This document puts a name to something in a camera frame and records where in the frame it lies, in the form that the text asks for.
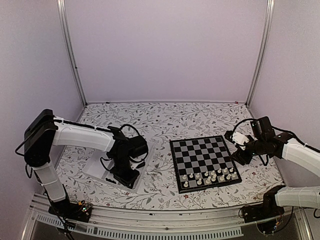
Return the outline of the white bishop piece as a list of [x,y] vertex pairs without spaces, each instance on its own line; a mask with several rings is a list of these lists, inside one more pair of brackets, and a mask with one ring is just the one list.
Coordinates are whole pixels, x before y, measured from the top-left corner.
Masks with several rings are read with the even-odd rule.
[[210,176],[205,180],[205,184],[206,185],[211,184],[211,177]]

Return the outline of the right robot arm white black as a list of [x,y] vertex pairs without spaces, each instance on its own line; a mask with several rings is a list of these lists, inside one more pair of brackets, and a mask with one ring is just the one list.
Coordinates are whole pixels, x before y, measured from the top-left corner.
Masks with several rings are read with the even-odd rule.
[[224,137],[235,145],[231,159],[240,165],[248,165],[253,157],[265,156],[276,160],[285,185],[277,185],[263,195],[258,213],[269,218],[282,207],[320,208],[320,151],[304,143],[290,130],[271,124],[267,116],[248,118],[253,135],[237,131],[239,124],[226,131]]

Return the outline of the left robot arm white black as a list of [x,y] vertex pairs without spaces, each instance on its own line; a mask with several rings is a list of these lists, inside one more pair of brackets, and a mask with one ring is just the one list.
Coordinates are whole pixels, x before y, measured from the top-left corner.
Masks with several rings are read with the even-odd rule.
[[113,176],[122,185],[131,186],[140,173],[130,164],[145,162],[149,147],[140,133],[127,137],[123,128],[77,123],[55,116],[51,109],[44,109],[25,130],[23,142],[14,152],[35,172],[49,199],[55,203],[55,209],[63,217],[70,217],[75,211],[74,205],[68,201],[67,191],[51,162],[52,146],[75,146],[106,153],[114,162],[110,170]]

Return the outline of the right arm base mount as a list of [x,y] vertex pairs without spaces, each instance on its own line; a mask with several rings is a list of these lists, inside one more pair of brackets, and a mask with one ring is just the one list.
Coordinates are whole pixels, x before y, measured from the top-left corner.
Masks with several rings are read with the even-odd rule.
[[263,235],[272,235],[282,223],[285,210],[277,206],[274,200],[267,198],[263,203],[244,205],[238,211],[238,216],[245,223],[256,222],[258,231]]

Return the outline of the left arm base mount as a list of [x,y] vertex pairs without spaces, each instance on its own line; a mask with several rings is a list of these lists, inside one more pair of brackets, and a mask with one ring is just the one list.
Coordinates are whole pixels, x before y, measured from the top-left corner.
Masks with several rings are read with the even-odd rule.
[[68,199],[64,199],[59,202],[50,201],[48,212],[52,215],[68,220],[88,223],[91,218],[92,207],[93,205],[91,203],[87,203],[85,200],[80,202],[71,202]]

